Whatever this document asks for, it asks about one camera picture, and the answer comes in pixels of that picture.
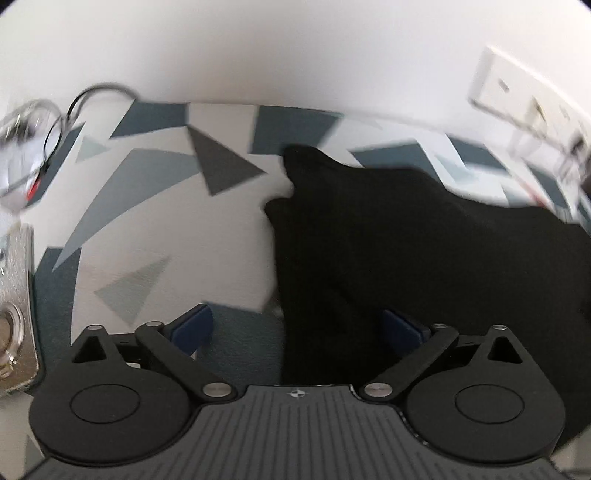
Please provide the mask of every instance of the black circular joint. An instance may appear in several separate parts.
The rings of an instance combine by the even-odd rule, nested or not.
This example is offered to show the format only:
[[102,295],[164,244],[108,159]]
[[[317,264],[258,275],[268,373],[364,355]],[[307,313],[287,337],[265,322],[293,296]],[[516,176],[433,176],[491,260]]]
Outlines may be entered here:
[[479,423],[505,423],[523,412],[523,400],[509,388],[498,385],[473,385],[456,396],[456,407],[470,420]]
[[70,407],[79,419],[91,423],[114,423],[133,415],[139,395],[123,385],[94,385],[79,391]]
[[58,370],[35,395],[29,424],[52,456],[82,465],[134,462],[184,428],[189,397],[171,378],[96,361]]
[[407,418],[432,448],[474,463],[547,455],[564,426],[564,406],[540,374],[484,362],[434,374],[407,397]]

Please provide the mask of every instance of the black cable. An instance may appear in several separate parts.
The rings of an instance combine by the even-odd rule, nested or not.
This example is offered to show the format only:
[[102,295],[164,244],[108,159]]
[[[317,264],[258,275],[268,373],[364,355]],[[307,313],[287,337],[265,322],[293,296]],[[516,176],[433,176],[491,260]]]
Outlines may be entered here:
[[[20,180],[17,180],[16,182],[14,182],[10,186],[8,186],[5,190],[1,191],[0,197],[13,192],[17,188],[21,187],[23,184],[28,182],[29,179],[31,179],[33,177],[43,176],[47,172],[47,170],[49,169],[49,166],[51,165],[51,159],[53,158],[53,155],[57,152],[57,150],[60,148],[61,142],[62,142],[62,140],[64,140],[65,135],[70,131],[70,129],[73,126],[73,123],[76,121],[76,119],[80,115],[80,111],[82,110],[82,107],[84,106],[84,104],[90,99],[91,96],[95,95],[96,93],[108,92],[108,91],[123,93],[124,95],[127,95],[130,98],[132,98],[133,100],[139,99],[138,94],[136,92],[134,92],[131,88],[126,87],[125,85],[121,85],[119,83],[97,83],[96,85],[92,85],[92,86],[88,87],[87,89],[83,90],[82,92],[80,92],[76,96],[76,98],[74,98],[74,101],[70,104],[70,107],[69,107],[65,117],[63,114],[61,114],[59,112],[59,110],[57,110],[57,107],[54,106],[54,108],[57,110],[58,117],[53,122],[51,128],[49,129],[49,132],[47,133],[47,135],[45,137],[45,141],[43,142],[43,162],[41,163],[39,168],[32,171],[29,175],[26,175],[25,177],[21,178]],[[76,108],[76,105],[79,105],[78,109],[76,111],[76,114],[72,115],[74,108]],[[60,133],[59,133],[59,136],[58,136],[55,146],[53,147],[51,153],[48,155],[47,154],[47,142],[49,141],[49,137],[51,136],[56,125],[58,125],[58,124],[60,125]]]
[[87,89],[81,91],[78,94],[78,96],[76,98],[74,98],[74,101],[70,104],[70,107],[68,109],[68,113],[66,114],[66,122],[68,123],[68,125],[70,124],[70,121],[72,120],[72,112],[74,111],[76,104],[78,102],[80,102],[81,99],[84,98],[83,99],[83,104],[84,104],[92,95],[94,95],[97,92],[103,92],[103,91],[121,92],[121,93],[124,93],[125,95],[133,98],[133,100],[139,99],[139,96],[137,93],[135,93],[131,88],[126,87],[125,85],[121,85],[120,83],[97,83],[96,85],[93,85],[93,86],[88,87]]

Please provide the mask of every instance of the metal ring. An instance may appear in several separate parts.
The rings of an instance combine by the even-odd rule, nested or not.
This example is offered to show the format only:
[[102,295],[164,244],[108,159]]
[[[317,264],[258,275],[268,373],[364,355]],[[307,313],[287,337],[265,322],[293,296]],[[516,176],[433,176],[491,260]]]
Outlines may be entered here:
[[12,335],[10,342],[5,348],[4,353],[0,355],[0,370],[8,369],[12,371],[18,351],[22,345],[22,340],[25,336],[25,322],[20,309],[12,303],[6,303],[0,309],[0,316],[4,316],[8,323],[11,324]]

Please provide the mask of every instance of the wire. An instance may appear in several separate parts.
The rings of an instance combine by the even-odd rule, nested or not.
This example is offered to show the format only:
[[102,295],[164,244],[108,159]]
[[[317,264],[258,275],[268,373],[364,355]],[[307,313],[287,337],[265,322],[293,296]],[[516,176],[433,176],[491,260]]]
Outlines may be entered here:
[[[73,102],[70,104],[70,107],[69,107],[66,115],[63,115],[60,108],[51,100],[39,99],[39,100],[32,100],[31,102],[27,102],[24,105],[21,105],[19,108],[12,111],[9,115],[7,115],[3,119],[1,119],[0,125],[14,121],[14,119],[15,118],[18,119],[20,117],[20,115],[23,115],[25,113],[30,113],[31,111],[39,109],[39,108],[42,108],[42,109],[52,112],[54,114],[54,116],[56,117],[56,120],[51,125],[49,132],[47,133],[47,135],[45,137],[45,141],[43,142],[43,162],[41,163],[41,165],[38,168],[36,168],[35,170],[33,170],[31,173],[27,174],[26,176],[17,180],[16,182],[13,182],[6,189],[1,191],[0,197],[4,197],[7,194],[13,192],[17,188],[26,184],[31,178],[35,178],[35,177],[44,175],[47,172],[47,170],[49,169],[49,166],[51,165],[51,160],[52,160],[54,154],[61,147],[61,144],[62,144],[63,140],[65,139],[66,135],[69,133],[72,126],[74,125],[74,123],[76,122],[78,117],[80,116],[80,112],[82,110],[82,107],[84,107],[84,104],[93,95],[95,95],[99,92],[108,92],[108,91],[120,92],[120,93],[123,93],[124,95],[127,95],[128,97],[132,98],[133,100],[139,100],[139,95],[134,90],[132,90],[129,87],[126,87],[125,85],[121,85],[119,83],[97,83],[97,84],[91,85],[87,89],[83,90],[82,92],[80,92],[76,96],[76,98],[74,98]],[[78,105],[78,108],[76,109],[76,114],[73,115],[76,105]],[[47,154],[47,143],[48,143],[49,138],[51,137],[53,131],[55,130],[55,128],[57,126],[59,126],[59,128],[60,128],[57,142],[54,145],[53,149],[51,150],[51,153],[48,155]]]
[[532,135],[533,137],[538,138],[539,140],[541,140],[542,143],[545,143],[553,148],[555,148],[556,150],[558,150],[559,152],[561,152],[562,154],[568,156],[570,155],[570,151],[569,149],[565,148],[561,143],[556,142],[554,140],[551,140],[550,138],[546,137],[545,134],[541,134],[540,132],[538,132],[535,128],[533,128],[532,126],[526,124],[526,123],[522,123],[520,121],[515,120],[513,117],[507,115],[506,113],[500,112],[494,108],[488,107],[482,103],[480,103],[478,100],[474,99],[474,98],[470,98],[468,99],[468,101],[472,104],[472,106],[474,106],[475,108],[478,108],[479,110],[486,112],[500,120],[503,120],[504,122],[507,122],[511,125],[513,125],[514,127],[523,130],[525,132],[528,132],[530,135]]
[[[546,123],[545,120],[544,120],[544,125],[545,125],[545,128],[544,128],[543,135],[545,135],[548,132],[548,123]],[[529,157],[531,154],[533,154],[536,151],[538,151],[542,145],[544,145],[544,142],[542,140],[540,140],[539,138],[533,138],[532,139],[532,142],[530,142],[530,143],[533,144],[534,142],[535,142],[534,148],[531,148],[530,147],[529,152],[527,152],[527,153],[520,152],[519,153],[519,156],[521,158],[527,158],[527,157]]]
[[565,155],[561,164],[558,166],[556,176],[560,180],[567,180],[567,176],[572,171],[573,165],[577,167],[579,181],[583,182],[585,180],[589,172],[588,161],[590,153],[586,151],[586,147],[587,144],[585,143],[585,138],[579,133],[572,142],[569,155]]
[[[91,96],[95,95],[98,92],[105,92],[105,91],[120,92],[120,93],[124,93],[125,95],[132,98],[133,100],[139,99],[139,95],[134,90],[132,90],[129,87],[126,87],[125,85],[121,85],[119,83],[97,83],[97,84],[92,85],[92,86],[88,87],[87,89],[81,91],[78,94],[78,96],[76,98],[74,98],[74,101],[70,105],[70,108],[68,109],[68,113],[66,114],[66,121],[68,122],[68,124],[76,121],[76,119],[80,115],[80,110],[82,109],[84,104],[89,100],[89,98]],[[76,115],[72,119],[72,113],[73,113],[74,108],[76,107],[76,104],[78,102],[81,102],[80,107],[78,108],[78,110],[76,111]]]

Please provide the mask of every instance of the white wall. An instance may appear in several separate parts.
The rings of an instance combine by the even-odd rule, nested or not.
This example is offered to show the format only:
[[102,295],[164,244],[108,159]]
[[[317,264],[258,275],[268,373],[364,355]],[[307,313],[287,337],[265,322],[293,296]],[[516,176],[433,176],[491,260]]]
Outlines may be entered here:
[[591,111],[578,0],[17,0],[0,17],[0,97],[113,80],[150,99],[369,112],[498,142],[510,129],[466,102],[486,44]]

